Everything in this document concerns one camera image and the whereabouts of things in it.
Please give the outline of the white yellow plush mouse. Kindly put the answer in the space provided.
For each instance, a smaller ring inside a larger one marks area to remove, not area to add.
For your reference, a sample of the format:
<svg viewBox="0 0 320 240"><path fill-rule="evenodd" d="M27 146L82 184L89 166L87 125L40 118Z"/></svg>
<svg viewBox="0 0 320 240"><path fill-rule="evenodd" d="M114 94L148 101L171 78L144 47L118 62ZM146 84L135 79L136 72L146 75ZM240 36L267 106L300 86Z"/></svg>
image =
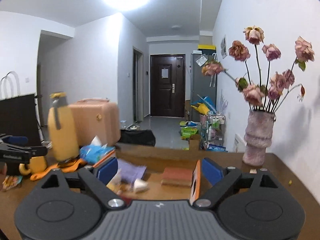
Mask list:
<svg viewBox="0 0 320 240"><path fill-rule="evenodd" d="M148 182L142 179L135 179L134 182L127 182L121 175L121 169L117 170L116 175L108 182L106 187L116 193L121 194L139 194L149 190Z"/></svg>

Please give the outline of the blue tissue pack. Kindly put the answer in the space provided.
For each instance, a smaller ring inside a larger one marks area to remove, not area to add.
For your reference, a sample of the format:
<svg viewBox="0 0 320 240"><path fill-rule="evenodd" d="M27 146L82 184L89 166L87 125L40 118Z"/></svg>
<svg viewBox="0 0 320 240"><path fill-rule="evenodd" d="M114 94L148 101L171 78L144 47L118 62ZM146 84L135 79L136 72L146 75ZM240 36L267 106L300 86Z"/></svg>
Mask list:
<svg viewBox="0 0 320 240"><path fill-rule="evenodd" d="M80 148L79 156L87 163L95 164L114 150L114 146L103 145L99 137L95 136L89 145Z"/></svg>

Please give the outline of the yellow mug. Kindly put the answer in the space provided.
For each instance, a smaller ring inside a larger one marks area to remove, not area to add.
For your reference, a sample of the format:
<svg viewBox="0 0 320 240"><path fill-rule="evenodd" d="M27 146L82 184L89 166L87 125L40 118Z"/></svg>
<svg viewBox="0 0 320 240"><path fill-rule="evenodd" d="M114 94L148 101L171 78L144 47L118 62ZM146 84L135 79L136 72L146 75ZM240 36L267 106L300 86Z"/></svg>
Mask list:
<svg viewBox="0 0 320 240"><path fill-rule="evenodd" d="M47 161L44 156L32 157L28 164L20 164L19 172L23 176L43 172L47 168Z"/></svg>

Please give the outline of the orange cloth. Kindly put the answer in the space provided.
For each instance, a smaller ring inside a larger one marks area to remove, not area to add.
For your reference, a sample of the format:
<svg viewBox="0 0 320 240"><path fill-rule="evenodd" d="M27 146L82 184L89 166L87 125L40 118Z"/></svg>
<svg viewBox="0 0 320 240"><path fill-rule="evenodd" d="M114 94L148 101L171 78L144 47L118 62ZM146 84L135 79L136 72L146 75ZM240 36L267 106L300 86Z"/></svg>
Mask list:
<svg viewBox="0 0 320 240"><path fill-rule="evenodd" d="M61 170L63 173L72 173L75 172L80 167L83 167L87 164L84 159L72 159L67 163L56 163L54 165L49 166L42 172L37 172L30 176L31 181L37 181L44 178L50 171Z"/></svg>

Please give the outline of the purple fuzzy cloth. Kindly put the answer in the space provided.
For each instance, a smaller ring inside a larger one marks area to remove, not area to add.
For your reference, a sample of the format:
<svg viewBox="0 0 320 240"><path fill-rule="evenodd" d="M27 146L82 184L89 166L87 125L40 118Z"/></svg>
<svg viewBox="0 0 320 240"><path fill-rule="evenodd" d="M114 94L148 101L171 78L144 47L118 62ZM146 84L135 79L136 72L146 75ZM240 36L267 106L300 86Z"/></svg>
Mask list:
<svg viewBox="0 0 320 240"><path fill-rule="evenodd" d="M121 181L133 184L136 179L143 179L146 172L146 166L137 166L124 161L123 159L117 159L118 171L121 175Z"/></svg>

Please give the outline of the black paper bag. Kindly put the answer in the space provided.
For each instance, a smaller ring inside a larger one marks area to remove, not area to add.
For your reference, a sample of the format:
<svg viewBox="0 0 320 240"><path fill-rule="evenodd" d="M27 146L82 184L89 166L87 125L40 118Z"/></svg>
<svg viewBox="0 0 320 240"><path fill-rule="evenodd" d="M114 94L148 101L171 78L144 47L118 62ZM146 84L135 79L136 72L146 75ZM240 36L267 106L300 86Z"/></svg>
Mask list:
<svg viewBox="0 0 320 240"><path fill-rule="evenodd" d="M27 146L40 146L35 94L22 94L15 71L1 78L1 133L28 139Z"/></svg>

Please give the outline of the orange red cardboard box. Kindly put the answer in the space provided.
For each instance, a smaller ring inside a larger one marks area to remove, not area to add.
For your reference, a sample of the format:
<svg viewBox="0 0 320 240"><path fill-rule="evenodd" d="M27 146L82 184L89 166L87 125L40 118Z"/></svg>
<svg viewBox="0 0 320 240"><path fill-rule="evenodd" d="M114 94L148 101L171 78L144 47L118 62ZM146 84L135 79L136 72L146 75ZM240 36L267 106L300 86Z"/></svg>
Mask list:
<svg viewBox="0 0 320 240"><path fill-rule="evenodd" d="M133 165L146 166L142 180L148 182L149 190L139 194L121 194L128 202L132 200L182 200L187 199L192 204L200 196L201 161L196 156L198 152L157 148L152 146L119 144L116 149L103 157L93 167L103 161L115 157ZM162 185L162 173L166 167L185 168L193 171L191 187Z"/></svg>

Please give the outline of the red brown sponge block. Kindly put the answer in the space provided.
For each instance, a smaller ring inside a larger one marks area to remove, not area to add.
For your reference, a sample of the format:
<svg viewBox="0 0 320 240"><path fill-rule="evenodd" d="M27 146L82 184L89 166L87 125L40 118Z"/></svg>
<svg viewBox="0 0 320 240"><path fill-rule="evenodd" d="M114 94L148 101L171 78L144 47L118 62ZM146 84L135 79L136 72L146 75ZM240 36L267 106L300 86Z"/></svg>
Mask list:
<svg viewBox="0 0 320 240"><path fill-rule="evenodd" d="M193 171L185 168L166 167L162 173L162 185L191 187Z"/></svg>

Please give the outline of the yellow thermos bottle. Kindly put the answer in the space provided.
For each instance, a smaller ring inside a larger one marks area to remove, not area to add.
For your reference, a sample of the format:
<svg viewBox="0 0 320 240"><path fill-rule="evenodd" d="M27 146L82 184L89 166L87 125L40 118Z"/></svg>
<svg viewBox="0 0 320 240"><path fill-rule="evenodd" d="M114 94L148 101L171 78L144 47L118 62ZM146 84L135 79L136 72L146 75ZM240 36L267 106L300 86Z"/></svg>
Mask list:
<svg viewBox="0 0 320 240"><path fill-rule="evenodd" d="M50 95L50 99L52 106L48 113L48 132L54 158L58 162L77 158L79 145L67 95L65 92L55 92Z"/></svg>

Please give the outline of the black duffel bag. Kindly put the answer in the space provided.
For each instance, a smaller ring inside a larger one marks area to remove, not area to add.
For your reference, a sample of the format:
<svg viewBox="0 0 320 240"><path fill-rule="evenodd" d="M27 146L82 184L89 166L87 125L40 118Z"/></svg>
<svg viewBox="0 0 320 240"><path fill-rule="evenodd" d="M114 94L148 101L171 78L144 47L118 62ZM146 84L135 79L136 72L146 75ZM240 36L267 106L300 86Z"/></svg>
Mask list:
<svg viewBox="0 0 320 240"><path fill-rule="evenodd" d="M144 130L127 130L121 129L119 143L152 146L156 144L156 138L150 129Z"/></svg>

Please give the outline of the yellow blue bags pile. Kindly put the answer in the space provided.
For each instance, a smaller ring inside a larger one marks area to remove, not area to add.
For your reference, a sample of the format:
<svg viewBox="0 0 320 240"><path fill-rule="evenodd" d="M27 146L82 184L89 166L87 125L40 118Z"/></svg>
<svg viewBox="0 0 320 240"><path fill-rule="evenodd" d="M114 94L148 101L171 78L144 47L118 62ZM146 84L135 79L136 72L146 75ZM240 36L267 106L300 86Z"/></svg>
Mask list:
<svg viewBox="0 0 320 240"><path fill-rule="evenodd" d="M191 103L191 108L198 111L201 115L207 115L208 112L217 113L215 103L213 103L212 99L208 96L201 97L199 94L197 95L199 100Z"/></svg>

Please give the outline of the grey refrigerator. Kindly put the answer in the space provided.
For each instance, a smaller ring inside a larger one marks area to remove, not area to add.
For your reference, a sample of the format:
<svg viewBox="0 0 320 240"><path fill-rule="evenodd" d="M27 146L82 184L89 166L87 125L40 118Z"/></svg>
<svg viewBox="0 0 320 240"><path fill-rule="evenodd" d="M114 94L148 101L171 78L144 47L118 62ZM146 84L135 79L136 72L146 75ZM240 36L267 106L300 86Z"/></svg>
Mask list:
<svg viewBox="0 0 320 240"><path fill-rule="evenodd" d="M197 106L200 97L206 96L211 100L213 106L216 105L216 82L217 76L204 76L202 67L207 60L216 59L216 50L202 49L200 54L191 55L191 85L190 85L190 105Z"/></svg>

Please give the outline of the dried pink roses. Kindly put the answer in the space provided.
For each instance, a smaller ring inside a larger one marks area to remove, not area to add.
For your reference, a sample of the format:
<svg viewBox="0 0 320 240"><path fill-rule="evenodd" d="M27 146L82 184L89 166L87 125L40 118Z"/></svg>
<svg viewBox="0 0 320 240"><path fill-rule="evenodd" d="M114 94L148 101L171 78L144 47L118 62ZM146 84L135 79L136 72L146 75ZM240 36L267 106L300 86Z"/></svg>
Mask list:
<svg viewBox="0 0 320 240"><path fill-rule="evenodd" d="M243 33L245 40L254 47L258 79L253 79L253 75L250 73L248 60L251 58L251 54L249 49L239 40L232 42L228 49L228 55L235 61L244 63L246 72L242 77L232 77L217 59L206 60L201 66L202 75L214 77L221 73L226 74L233 80L237 90L243 95L252 111L275 114L287 96L296 88L300 89L298 100L303 101L305 88L301 83L295 84L293 69L298 66L301 71L305 71L306 63L315 60L312 44L304 38L298 37L295 41L296 57L291 68L282 73L274 72L272 74L271 62L281 58L280 49L273 43L264 44L264 31L256 25L246 27Z"/></svg>

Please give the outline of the dark brown door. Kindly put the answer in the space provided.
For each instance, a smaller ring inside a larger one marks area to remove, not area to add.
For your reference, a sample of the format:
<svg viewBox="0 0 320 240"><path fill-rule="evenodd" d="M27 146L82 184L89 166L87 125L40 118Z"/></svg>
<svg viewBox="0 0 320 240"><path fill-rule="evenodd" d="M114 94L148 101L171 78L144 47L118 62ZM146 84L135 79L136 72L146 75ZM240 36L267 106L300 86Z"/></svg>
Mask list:
<svg viewBox="0 0 320 240"><path fill-rule="evenodd" d="M150 114L184 117L185 56L150 56Z"/></svg>

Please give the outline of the yellow box on refrigerator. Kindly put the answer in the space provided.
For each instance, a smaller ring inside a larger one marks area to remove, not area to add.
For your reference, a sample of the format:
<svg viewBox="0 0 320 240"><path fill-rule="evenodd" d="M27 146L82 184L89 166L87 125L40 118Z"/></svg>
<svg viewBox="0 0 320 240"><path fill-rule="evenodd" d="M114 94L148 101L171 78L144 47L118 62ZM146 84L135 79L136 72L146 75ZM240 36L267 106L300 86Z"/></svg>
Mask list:
<svg viewBox="0 0 320 240"><path fill-rule="evenodd" d="M198 46L198 50L216 50L216 46L215 45L207 45L207 44L199 44Z"/></svg>

